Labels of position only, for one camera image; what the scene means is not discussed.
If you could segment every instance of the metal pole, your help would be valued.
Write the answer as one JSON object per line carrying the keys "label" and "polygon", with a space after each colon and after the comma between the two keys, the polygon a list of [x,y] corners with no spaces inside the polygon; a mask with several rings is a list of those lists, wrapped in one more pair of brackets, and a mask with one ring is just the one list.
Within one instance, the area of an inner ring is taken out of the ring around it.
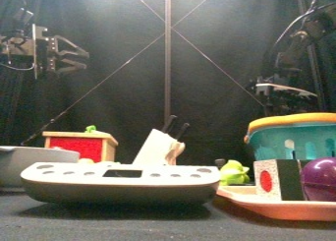
{"label": "metal pole", "polygon": [[171,24],[171,0],[165,0],[165,78],[163,78],[163,121],[167,121],[170,116],[170,24]]}
{"label": "metal pole", "polygon": [[[297,0],[297,7],[298,7],[298,12],[302,15],[307,10],[305,0]],[[317,63],[315,47],[313,44],[307,46],[306,53],[307,53],[310,73],[311,73],[311,79],[313,79],[313,85],[314,85],[314,92],[317,94],[318,110],[326,111],[325,93],[322,91],[322,79],[321,79],[321,73],[319,73],[319,68],[318,68],[318,63]]]}

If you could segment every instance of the teal basket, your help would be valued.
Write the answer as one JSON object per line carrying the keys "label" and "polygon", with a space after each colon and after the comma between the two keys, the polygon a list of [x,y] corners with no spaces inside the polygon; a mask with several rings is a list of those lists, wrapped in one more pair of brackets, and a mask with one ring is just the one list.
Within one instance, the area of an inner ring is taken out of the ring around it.
{"label": "teal basket", "polygon": [[336,114],[303,113],[258,119],[249,124],[245,143],[255,160],[334,156]]}

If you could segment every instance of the black table surface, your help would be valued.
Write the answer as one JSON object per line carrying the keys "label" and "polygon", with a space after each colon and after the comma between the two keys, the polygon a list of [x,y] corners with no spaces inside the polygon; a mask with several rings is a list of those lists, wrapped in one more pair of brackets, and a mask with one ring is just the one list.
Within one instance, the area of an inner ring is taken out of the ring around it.
{"label": "black table surface", "polygon": [[336,222],[269,219],[222,197],[197,206],[41,203],[0,192],[0,240],[334,240]]}

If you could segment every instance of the green toy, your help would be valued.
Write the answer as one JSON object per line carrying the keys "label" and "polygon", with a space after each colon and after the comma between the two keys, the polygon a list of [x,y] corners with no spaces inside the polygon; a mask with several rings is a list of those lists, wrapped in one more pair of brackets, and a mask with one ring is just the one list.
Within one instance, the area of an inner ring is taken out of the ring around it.
{"label": "green toy", "polygon": [[242,166],[238,161],[229,159],[226,164],[219,169],[219,186],[247,183],[247,170],[249,167]]}

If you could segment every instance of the purple ball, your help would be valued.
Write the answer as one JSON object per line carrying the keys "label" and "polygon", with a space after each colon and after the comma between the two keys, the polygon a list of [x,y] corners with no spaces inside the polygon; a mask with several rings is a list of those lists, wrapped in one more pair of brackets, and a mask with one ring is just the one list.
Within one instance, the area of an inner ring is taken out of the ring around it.
{"label": "purple ball", "polygon": [[309,201],[336,202],[336,157],[311,160],[301,169],[299,182]]}

